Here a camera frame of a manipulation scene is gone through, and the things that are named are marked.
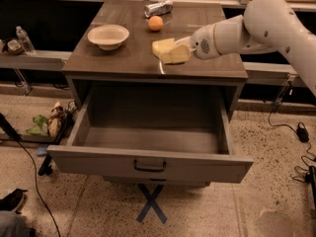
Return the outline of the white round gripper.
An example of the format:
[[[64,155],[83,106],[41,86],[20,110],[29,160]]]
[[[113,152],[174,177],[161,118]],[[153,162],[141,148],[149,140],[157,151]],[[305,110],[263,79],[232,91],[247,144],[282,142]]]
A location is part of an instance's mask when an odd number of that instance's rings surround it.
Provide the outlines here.
[[[220,56],[215,44],[215,24],[196,30],[191,36],[190,42],[196,58],[207,60]],[[178,64],[189,61],[191,58],[190,48],[185,44],[173,47],[174,45],[174,39],[156,40],[152,43],[152,52],[164,64]]]

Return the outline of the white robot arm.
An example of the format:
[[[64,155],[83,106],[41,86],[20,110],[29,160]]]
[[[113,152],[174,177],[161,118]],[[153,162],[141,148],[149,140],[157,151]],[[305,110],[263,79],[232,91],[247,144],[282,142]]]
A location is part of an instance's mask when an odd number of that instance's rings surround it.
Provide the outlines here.
[[[284,0],[253,0],[242,15],[207,25],[183,39],[161,39],[152,52],[163,64],[238,53],[280,53],[316,95],[316,36]]]

